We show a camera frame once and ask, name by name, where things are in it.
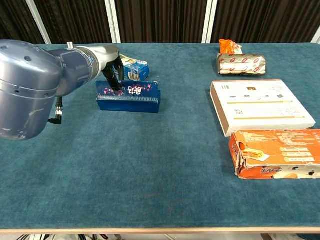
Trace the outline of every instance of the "table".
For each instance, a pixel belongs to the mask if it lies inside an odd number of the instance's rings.
[[[320,180],[237,178],[209,93],[212,80],[282,79],[318,128],[320,45],[242,44],[265,56],[260,77],[218,75],[218,44],[118,47],[149,63],[160,112],[100,111],[92,81],[63,98],[62,125],[0,140],[0,234],[320,232]]]

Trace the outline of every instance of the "blue snack box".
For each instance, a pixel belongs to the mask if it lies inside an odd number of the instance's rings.
[[[158,82],[122,81],[122,90],[113,91],[107,80],[95,81],[97,103],[102,111],[158,113],[161,91]]]
[[[120,54],[123,63],[124,77],[132,81],[145,81],[149,77],[149,64]]]

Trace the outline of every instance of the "wooden table edge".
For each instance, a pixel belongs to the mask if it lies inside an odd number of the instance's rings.
[[[320,234],[320,227],[187,227],[187,228],[43,228],[0,229],[0,235],[15,234]]]

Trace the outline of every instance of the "wire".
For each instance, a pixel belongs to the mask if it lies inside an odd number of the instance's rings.
[[[16,240],[20,240],[20,239],[22,239],[22,238],[24,238],[25,237],[25,235],[21,235],[19,238],[17,238]]]
[[[164,236],[167,238],[167,239],[170,239],[170,240],[175,240],[174,238],[172,238],[170,235],[168,234],[164,234]]]
[[[83,234],[80,234],[80,235],[79,235],[79,238],[80,238],[80,240],[86,240],[86,239],[87,239],[86,236],[83,235]]]
[[[103,239],[109,239],[109,238],[107,237],[107,235],[105,235],[105,234],[100,234],[100,236],[101,236]]]
[[[63,103],[62,103],[62,97],[58,96],[55,104],[55,118],[48,119],[48,122],[51,124],[62,124],[62,111],[63,111]]]
[[[21,240],[26,240],[29,237],[29,235],[24,235],[24,237]]]

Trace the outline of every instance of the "white rectangular box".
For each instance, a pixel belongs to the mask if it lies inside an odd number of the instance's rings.
[[[316,124],[280,79],[214,80],[210,95],[226,137],[239,130],[301,130]]]

